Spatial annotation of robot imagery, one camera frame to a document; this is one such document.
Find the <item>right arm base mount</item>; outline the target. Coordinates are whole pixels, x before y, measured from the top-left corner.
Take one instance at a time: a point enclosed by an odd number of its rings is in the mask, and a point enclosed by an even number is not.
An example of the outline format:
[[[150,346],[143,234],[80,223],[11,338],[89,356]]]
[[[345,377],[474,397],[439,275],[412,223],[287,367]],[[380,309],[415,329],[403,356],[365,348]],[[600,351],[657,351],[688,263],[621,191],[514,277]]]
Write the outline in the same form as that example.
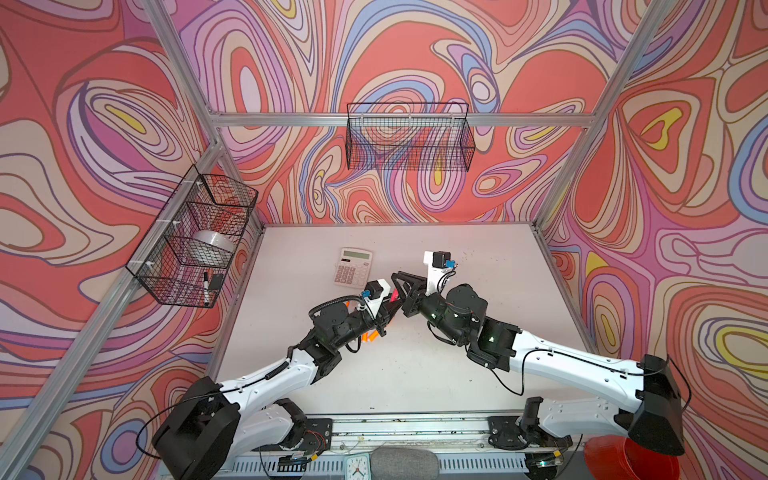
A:
[[[519,451],[527,448],[568,449],[573,445],[570,436],[555,437],[538,425],[523,426],[518,416],[490,416],[487,418],[488,443],[497,449]]]

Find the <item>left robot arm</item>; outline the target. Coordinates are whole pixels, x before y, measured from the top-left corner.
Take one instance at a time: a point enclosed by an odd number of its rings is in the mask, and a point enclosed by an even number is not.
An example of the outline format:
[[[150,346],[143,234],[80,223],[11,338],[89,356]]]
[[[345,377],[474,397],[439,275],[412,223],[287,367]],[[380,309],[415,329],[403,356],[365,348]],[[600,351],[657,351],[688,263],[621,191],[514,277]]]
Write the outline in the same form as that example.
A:
[[[285,359],[222,383],[208,376],[193,383],[151,440],[170,475],[211,479],[226,462],[265,446],[323,450],[327,440],[289,394],[327,376],[349,343],[384,332],[402,304],[395,295],[328,301],[310,310],[312,328]]]

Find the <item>orange marker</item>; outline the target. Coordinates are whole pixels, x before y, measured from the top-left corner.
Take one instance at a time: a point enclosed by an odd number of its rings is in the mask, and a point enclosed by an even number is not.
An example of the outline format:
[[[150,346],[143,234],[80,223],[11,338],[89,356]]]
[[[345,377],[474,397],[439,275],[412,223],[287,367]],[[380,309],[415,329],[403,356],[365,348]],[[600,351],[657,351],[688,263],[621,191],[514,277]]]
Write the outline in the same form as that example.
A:
[[[372,330],[370,332],[365,333],[362,336],[362,341],[365,342],[365,343],[372,343],[372,342],[376,341],[377,339],[379,339],[381,337],[382,337],[382,335],[381,335],[381,333],[379,331]]]

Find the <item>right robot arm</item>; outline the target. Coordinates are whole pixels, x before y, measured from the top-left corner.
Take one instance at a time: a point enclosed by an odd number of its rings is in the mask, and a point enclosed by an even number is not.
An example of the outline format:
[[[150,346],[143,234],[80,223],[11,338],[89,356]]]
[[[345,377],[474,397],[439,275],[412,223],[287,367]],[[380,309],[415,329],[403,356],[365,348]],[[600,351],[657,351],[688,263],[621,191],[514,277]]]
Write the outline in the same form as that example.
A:
[[[488,316],[486,300],[468,284],[442,295],[425,277],[397,272],[391,279],[405,316],[422,316],[436,339],[463,349],[495,377],[532,374],[587,393],[582,400],[526,398],[514,420],[513,448],[573,435],[615,435],[658,454],[684,453],[684,405],[672,360],[651,354],[620,360],[575,350]]]

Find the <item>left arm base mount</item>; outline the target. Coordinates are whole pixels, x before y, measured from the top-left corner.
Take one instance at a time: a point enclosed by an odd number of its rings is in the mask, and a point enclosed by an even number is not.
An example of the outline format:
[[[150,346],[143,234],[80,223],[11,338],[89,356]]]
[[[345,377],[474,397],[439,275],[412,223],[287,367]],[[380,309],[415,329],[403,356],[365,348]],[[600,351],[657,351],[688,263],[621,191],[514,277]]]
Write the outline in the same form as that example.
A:
[[[283,441],[263,447],[263,450],[319,454],[332,446],[332,433],[333,420],[330,417],[309,418],[294,426]]]

